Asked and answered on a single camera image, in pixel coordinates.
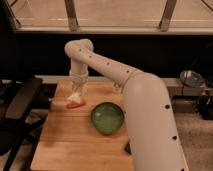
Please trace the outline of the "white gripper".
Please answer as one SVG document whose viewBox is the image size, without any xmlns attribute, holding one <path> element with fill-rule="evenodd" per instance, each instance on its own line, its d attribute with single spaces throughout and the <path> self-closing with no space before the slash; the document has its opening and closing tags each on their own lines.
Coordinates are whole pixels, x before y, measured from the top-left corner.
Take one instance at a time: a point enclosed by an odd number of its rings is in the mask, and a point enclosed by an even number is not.
<svg viewBox="0 0 213 171">
<path fill-rule="evenodd" d="M 84 74 L 76 74 L 72 71 L 69 72 L 70 79 L 74 82 L 72 85 L 72 93 L 78 94 L 79 96 L 83 97 L 86 90 L 85 84 L 88 80 L 89 72 L 86 71 Z"/>
</svg>

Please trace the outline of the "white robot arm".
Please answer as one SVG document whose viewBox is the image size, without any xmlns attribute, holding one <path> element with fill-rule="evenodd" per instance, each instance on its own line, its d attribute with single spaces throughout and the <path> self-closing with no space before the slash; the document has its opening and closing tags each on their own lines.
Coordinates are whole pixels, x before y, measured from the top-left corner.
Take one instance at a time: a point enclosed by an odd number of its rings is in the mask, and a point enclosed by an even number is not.
<svg viewBox="0 0 213 171">
<path fill-rule="evenodd" d="M 189 171 L 161 78 L 94 53 L 88 39 L 68 42 L 65 53 L 74 78 L 84 77 L 92 68 L 122 87 L 135 171 Z"/>
</svg>

